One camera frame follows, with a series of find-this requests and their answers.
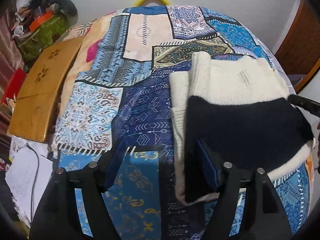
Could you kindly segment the black and white striped sweater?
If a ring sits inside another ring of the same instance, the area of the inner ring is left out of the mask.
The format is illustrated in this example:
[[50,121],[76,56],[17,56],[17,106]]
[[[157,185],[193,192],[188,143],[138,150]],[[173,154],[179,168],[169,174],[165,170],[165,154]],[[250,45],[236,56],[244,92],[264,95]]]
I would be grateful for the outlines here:
[[271,180],[298,168],[315,138],[285,80],[265,58],[214,60],[191,56],[188,71],[169,76],[174,133],[175,194],[184,205],[219,193],[207,184],[197,141],[242,170],[261,167]]

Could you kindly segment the brown wooden door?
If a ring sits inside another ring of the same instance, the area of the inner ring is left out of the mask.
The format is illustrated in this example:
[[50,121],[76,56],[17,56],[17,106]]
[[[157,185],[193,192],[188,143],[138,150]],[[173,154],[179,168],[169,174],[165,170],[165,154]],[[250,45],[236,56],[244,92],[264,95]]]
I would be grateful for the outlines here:
[[301,0],[276,59],[287,75],[303,75],[294,85],[297,93],[319,72],[319,19],[307,1]]

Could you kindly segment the white paper stack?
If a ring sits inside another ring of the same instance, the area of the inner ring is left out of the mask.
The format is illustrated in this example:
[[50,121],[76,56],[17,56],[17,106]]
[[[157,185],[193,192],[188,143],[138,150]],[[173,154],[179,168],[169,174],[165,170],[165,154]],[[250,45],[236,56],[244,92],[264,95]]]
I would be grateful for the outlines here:
[[47,144],[12,136],[5,181],[19,219],[29,228],[53,171]]

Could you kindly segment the wooden lap desk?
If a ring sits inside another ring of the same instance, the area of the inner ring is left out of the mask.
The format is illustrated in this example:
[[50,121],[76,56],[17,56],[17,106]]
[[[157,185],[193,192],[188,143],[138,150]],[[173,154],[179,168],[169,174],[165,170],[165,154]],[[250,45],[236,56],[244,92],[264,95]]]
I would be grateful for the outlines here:
[[46,48],[28,73],[16,99],[8,132],[27,140],[45,142],[56,113],[63,82],[84,37]]

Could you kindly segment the blue patchwork bedspread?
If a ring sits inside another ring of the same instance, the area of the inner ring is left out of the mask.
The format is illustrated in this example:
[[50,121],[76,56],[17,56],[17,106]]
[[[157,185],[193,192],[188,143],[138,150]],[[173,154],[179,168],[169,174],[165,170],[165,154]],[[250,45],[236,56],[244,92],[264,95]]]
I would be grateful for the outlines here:
[[[63,89],[63,114],[56,123],[54,147],[60,166],[83,168],[127,142],[114,184],[103,193],[112,222],[122,239],[200,239],[216,199],[184,205],[176,198],[174,133],[169,76],[188,71],[195,52],[214,60],[242,56],[265,58],[291,82],[274,55],[239,21],[191,5],[133,7],[102,18],[89,67],[76,62],[74,83]],[[310,176],[306,161],[271,180],[292,233],[306,221]]]

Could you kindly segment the red box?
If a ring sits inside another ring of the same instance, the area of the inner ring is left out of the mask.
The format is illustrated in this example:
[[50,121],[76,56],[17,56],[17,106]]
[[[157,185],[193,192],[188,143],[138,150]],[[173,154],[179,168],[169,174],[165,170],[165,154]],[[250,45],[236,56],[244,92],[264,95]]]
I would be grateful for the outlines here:
[[21,68],[14,72],[2,95],[1,103],[8,105],[7,99],[14,99],[18,95],[26,77],[27,74]]

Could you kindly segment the green fabric storage bin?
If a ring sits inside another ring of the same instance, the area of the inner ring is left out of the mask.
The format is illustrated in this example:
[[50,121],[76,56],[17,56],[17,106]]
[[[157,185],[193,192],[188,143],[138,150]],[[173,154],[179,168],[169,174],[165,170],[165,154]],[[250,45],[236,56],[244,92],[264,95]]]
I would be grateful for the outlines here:
[[34,60],[49,46],[52,46],[69,29],[66,17],[54,15],[32,33],[15,38],[24,62]]

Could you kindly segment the orange box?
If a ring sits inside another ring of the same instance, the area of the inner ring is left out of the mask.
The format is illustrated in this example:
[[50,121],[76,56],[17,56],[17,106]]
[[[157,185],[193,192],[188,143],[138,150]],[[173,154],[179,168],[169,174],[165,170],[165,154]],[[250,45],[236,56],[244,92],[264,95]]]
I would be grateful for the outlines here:
[[30,32],[33,32],[35,29],[37,29],[41,24],[49,20],[54,16],[54,13],[52,11],[49,11],[39,17],[37,17],[33,22],[29,25]]

